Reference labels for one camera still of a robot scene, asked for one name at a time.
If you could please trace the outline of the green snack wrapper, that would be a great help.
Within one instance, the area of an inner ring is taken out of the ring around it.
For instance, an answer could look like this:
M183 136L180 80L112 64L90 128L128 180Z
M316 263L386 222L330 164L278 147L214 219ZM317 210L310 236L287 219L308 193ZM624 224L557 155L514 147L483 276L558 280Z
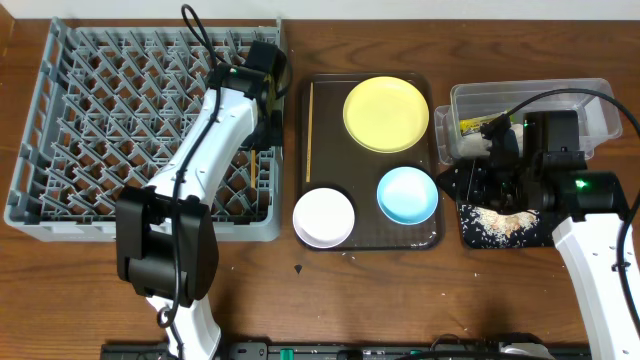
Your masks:
M476 133L487 134L494 128L493 122L500 114L475 117L459 121L460 134L465 137Z

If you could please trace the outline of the light blue bowl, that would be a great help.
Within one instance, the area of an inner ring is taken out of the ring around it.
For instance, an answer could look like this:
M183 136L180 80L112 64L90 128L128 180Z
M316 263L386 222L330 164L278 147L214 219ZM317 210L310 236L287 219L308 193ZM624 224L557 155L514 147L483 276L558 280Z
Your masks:
M415 167L397 167L379 181L376 200L382 213L400 225L418 225L431 218L439 194L432 177Z

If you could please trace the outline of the pink bowl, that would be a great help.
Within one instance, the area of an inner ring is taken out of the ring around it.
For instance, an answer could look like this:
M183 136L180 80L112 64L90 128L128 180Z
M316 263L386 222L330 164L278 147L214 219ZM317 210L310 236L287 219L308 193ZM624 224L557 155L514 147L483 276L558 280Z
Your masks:
M332 188L308 191L296 202L293 228L300 240L313 248L329 249L344 242L355 226L351 201Z

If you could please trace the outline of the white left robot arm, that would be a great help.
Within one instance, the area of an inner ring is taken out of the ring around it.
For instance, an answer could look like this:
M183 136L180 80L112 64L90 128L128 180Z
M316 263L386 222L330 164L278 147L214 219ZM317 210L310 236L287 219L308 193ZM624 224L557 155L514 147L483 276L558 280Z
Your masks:
M219 251L211 207L237 151L281 137L285 53L255 41L241 65L221 62L206 79L200 113L169 162L116 201L117 273L156 311L168 359L211 359L221 339L208 292Z

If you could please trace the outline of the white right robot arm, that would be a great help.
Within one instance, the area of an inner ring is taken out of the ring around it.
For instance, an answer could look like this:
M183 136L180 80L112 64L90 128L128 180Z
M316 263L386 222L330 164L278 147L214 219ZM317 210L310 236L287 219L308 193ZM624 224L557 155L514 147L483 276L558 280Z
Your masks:
M570 274L593 358L638 358L632 210L614 173L588 170L577 113L529 112L521 132L506 112L466 120L463 128L487 140L488 153L457 161L437 184L458 203L500 215L559 216L552 239Z

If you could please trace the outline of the black waste bin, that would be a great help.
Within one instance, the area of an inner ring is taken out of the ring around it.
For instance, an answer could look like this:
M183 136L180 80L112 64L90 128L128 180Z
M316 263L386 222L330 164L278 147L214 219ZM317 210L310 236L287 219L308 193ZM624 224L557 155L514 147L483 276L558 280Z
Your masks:
M523 207L519 176L482 158L457 161L441 174L442 189L456 203L462 239L473 249L545 247L563 221L557 213Z

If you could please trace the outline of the rice pile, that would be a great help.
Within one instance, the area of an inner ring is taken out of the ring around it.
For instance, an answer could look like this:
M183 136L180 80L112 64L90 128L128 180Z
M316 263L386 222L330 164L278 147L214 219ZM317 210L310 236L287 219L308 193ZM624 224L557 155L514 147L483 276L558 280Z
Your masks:
M472 248L520 248L537 238L537 211L501 215L482 207L459 204L458 215L462 239Z

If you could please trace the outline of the clear plastic bin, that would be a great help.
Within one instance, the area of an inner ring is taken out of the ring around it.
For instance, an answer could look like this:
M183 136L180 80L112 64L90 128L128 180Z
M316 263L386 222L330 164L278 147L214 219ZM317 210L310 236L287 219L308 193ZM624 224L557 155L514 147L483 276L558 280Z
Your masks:
M489 154L490 142L478 134L463 137L459 121L505 112L523 101L555 89L583 88L608 96L613 94L609 82L601 78L520 80L505 82L458 84L451 89L450 103L434 111L434 124L439 160L451 165L461 158ZM515 131L522 132L524 115L529 112L573 110L578 115L579 145L586 158L594 149L623 133L618 109L612 104L587 94L559 94L537 100L511 116Z

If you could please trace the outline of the yellow round plate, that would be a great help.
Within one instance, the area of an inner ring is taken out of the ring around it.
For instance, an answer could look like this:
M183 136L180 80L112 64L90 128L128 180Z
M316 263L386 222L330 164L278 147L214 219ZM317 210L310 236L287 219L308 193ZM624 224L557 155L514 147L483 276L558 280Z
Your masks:
M343 123L356 143L377 153L398 153L415 145L430 121L429 106L411 83L378 76L362 81L347 95Z

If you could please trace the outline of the dark brown serving tray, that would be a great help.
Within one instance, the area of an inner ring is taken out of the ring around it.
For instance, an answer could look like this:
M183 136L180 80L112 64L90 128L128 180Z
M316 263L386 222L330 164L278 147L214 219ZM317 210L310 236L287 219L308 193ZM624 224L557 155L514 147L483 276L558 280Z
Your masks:
M349 92L373 73L314 74L298 88L296 114L296 196L314 188L333 188L351 201L355 226L335 251L427 250L445 235L443 206L418 225L400 225L389 220L378 207L376 190L390 170L410 166L431 177L438 172L434 126L411 148L394 154L365 149L348 134L343 123L343 105ZM305 182L307 122L310 83L314 82L314 114L311 181Z

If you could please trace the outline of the grey plastic dish rack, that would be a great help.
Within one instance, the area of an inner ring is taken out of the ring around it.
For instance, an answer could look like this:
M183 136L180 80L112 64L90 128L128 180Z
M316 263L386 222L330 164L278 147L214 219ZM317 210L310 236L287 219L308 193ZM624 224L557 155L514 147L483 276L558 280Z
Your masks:
M4 210L43 242L111 242L116 200L166 165L204 101L184 27L50 23Z

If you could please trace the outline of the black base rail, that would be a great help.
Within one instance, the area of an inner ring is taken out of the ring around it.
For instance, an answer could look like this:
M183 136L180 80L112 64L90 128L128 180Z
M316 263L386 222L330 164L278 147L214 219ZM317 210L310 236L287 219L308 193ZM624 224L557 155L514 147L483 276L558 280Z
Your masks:
M516 333L496 340L470 340L453 334L445 334L429 345L383 346L381 344L345 345L311 343L275 343L249 341L221 345L214 355L215 360L282 360L282 359L395 359L428 351L507 351L510 346L531 349L540 357L541 340L531 334ZM168 343L112 343L104 344L100 360L144 360L172 359Z

